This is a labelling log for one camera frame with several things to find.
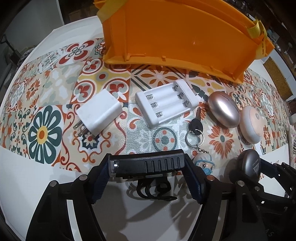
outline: wall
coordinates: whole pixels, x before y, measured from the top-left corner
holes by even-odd
[[[31,0],[6,30],[8,41],[21,52],[38,45],[52,30],[63,25],[56,0]]]

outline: key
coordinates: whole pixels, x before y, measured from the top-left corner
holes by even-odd
[[[203,132],[203,125],[200,121],[201,117],[200,117],[200,112],[201,112],[201,108],[198,107],[197,108],[197,113],[196,113],[196,117],[189,123],[189,130],[191,130],[194,135],[200,135],[200,131]]]

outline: pink round device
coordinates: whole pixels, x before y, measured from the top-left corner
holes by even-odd
[[[258,111],[252,106],[245,106],[240,112],[239,127],[247,142],[256,144],[263,136],[263,121]]]

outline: table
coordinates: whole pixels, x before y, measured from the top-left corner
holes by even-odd
[[[106,153],[183,149],[194,157],[197,151],[186,145],[185,134],[196,110],[149,130],[135,103],[136,92],[177,79],[191,84],[201,99],[205,134],[202,148],[210,151],[216,168],[253,145],[244,140],[239,128],[223,129],[211,115],[207,99],[214,91],[228,93],[239,109],[250,105],[258,110],[264,120],[262,154],[287,143],[288,116],[283,101],[278,91],[251,69],[244,74],[245,82],[237,85],[174,67],[108,65],[102,59],[104,45],[104,38],[89,39],[27,63],[14,81],[0,115],[0,145],[36,162],[78,172],[88,172]],[[100,135],[78,137],[81,129],[73,129],[79,121],[76,110],[103,88],[120,101],[123,112]]]
[[[95,18],[90,20],[99,25]],[[235,85],[203,73],[178,68],[106,65],[102,61],[102,34],[91,32],[91,36],[88,32],[89,35],[84,39],[77,36],[77,33],[82,31],[83,23],[90,20],[70,24],[77,29],[74,31],[75,27],[67,33],[76,36],[76,41],[69,42],[75,39],[70,37],[60,41],[63,44],[61,46],[56,40],[56,44],[46,48],[44,46],[50,45],[48,39],[51,36],[45,39],[37,47],[40,47],[39,53],[42,55],[32,53],[29,61],[14,78],[5,97],[6,101],[1,106],[0,151],[3,163],[0,174],[1,177],[5,176],[13,181],[18,192],[0,182],[0,200],[1,206],[5,207],[3,210],[8,210],[5,214],[7,222],[21,237],[25,237],[30,218],[49,180],[72,181],[80,172],[87,173],[92,166],[98,165],[106,153],[129,154],[181,148],[191,157],[197,154],[197,151],[188,148],[184,141],[188,122],[195,116],[195,111],[185,113],[155,130],[149,130],[134,101],[134,95],[139,90],[163,85],[178,78],[192,84],[201,98],[199,105],[202,108],[205,134],[202,148],[210,151],[213,156],[213,174],[218,178],[223,177],[229,160],[237,157],[243,150],[255,147],[244,141],[239,129],[222,129],[211,119],[206,102],[213,91],[227,92],[240,109],[245,105],[258,109],[264,120],[264,139],[257,148],[262,155],[286,146],[288,117],[283,101],[272,83],[265,81],[253,70],[246,71],[243,85]],[[98,137],[89,134],[78,137],[79,130],[73,130],[73,125],[79,121],[76,110],[102,88],[106,88],[121,102],[123,112]],[[174,234],[177,240],[188,238],[188,230],[196,220],[200,206],[192,202],[188,193],[182,190],[180,177],[172,177],[172,180],[175,186],[181,186],[173,190],[180,198],[178,202],[169,205],[131,198],[132,182],[108,184],[106,193],[110,196],[117,195],[125,204],[118,205],[116,209],[124,221],[116,221],[114,218],[112,221],[115,224],[111,225],[113,230],[109,225],[102,227],[107,238],[115,230],[116,235],[111,239],[117,239],[124,233],[130,236],[130,240],[136,240],[139,237],[129,231],[130,224],[133,223],[138,230],[142,230],[143,225],[146,225],[145,219],[149,219],[153,226],[153,219],[156,217],[165,219],[166,231],[157,230],[157,234],[147,236],[147,240],[166,240],[168,235]],[[36,197],[24,191],[32,191],[33,188]],[[8,191],[16,200],[5,196]],[[123,196],[125,192],[129,194],[127,197]],[[25,204],[17,201],[20,196],[26,200]],[[120,202],[111,202],[107,198],[98,203],[114,208]],[[123,211],[127,206],[133,210]],[[17,210],[23,214],[21,220],[17,218]],[[96,214],[102,215],[104,210],[98,210],[100,213]]]

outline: blue face mask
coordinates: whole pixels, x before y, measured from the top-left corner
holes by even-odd
[[[213,165],[213,166],[212,166],[212,169],[214,169],[214,167],[215,167],[215,163],[213,163],[213,162],[210,161],[210,160],[203,160],[203,159],[198,160],[198,161],[195,163],[195,165],[198,166],[198,164],[199,164],[200,162],[206,162],[206,163],[210,163],[210,164],[212,164],[212,165]],[[208,168],[208,167],[205,167],[205,168],[202,167],[202,170],[204,171],[204,173],[205,173],[206,175],[210,175],[210,174],[213,172],[213,170],[211,170],[211,169]]]
[[[210,174],[213,172],[213,171],[211,171],[211,169],[208,168],[208,167],[203,168],[202,170],[205,172],[206,175],[210,175]]]

